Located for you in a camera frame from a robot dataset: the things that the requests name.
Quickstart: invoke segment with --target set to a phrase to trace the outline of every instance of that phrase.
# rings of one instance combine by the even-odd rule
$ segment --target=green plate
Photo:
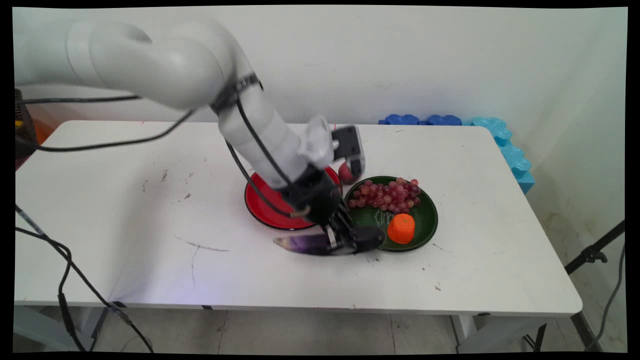
[[[344,196],[344,200],[348,201],[351,198],[351,193],[357,190],[358,186],[364,184],[366,180],[371,180],[374,184],[386,185],[396,179],[397,177],[392,176],[374,176],[361,180],[351,187],[347,195]],[[389,226],[391,218],[394,216],[393,212],[365,206],[364,208],[349,208],[349,213],[351,214],[354,225],[373,225],[385,232],[385,241],[382,243],[382,246],[380,246],[380,250],[395,252],[411,251],[426,244],[433,237],[438,227],[438,211],[433,201],[431,201],[431,198],[424,190],[420,192],[418,197],[420,198],[420,206],[417,208],[413,207],[409,210],[409,215],[413,216],[415,220],[415,235],[413,236],[413,240],[408,244],[393,242],[387,235],[387,227]]]

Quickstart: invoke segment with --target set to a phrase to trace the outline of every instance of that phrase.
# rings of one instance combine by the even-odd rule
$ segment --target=apple
[[[347,185],[355,183],[359,178],[351,174],[351,172],[349,171],[349,167],[347,167],[346,161],[343,162],[342,165],[340,165],[340,168],[338,169],[338,177],[340,178],[340,181]]]

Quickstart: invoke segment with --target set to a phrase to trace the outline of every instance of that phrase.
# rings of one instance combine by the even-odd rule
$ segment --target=grape bunch
[[[366,180],[351,193],[352,199],[347,201],[347,205],[351,209],[371,206],[394,214],[408,214],[409,209],[420,205],[418,195],[421,191],[416,179],[407,181],[398,177],[386,185],[374,184],[371,180]]]

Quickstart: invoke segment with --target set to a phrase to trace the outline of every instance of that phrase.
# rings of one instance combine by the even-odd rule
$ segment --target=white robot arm
[[[213,20],[178,26],[161,42],[152,42],[130,24],[57,22],[32,34],[14,33],[13,64],[16,86],[64,83],[127,90],[176,109],[211,106],[227,142],[294,209],[306,208],[305,218],[327,232],[327,253],[372,248],[362,242],[358,249],[353,243],[344,201],[323,171],[341,157],[352,172],[362,171],[357,129],[332,134],[324,118],[316,117],[304,138],[294,133],[264,97],[235,38]],[[248,119],[255,134],[246,125]],[[285,176],[276,171],[257,138]],[[334,149],[334,140],[345,146]]]

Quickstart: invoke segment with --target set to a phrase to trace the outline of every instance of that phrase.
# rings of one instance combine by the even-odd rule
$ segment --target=red plate
[[[338,174],[336,174],[330,167],[326,168],[324,171],[326,171],[331,180],[338,185],[340,193],[342,193],[342,183],[340,182]],[[270,188],[258,173],[253,173],[253,175],[251,175],[251,181],[253,181],[264,197],[271,201],[278,209],[288,212],[293,211],[293,209],[284,200],[282,200],[280,193]],[[253,188],[249,186],[249,183],[244,187],[244,203],[253,217],[264,225],[274,227],[275,229],[300,230],[315,225],[302,218],[287,218],[273,211],[273,209],[267,206],[267,204],[260,199]]]

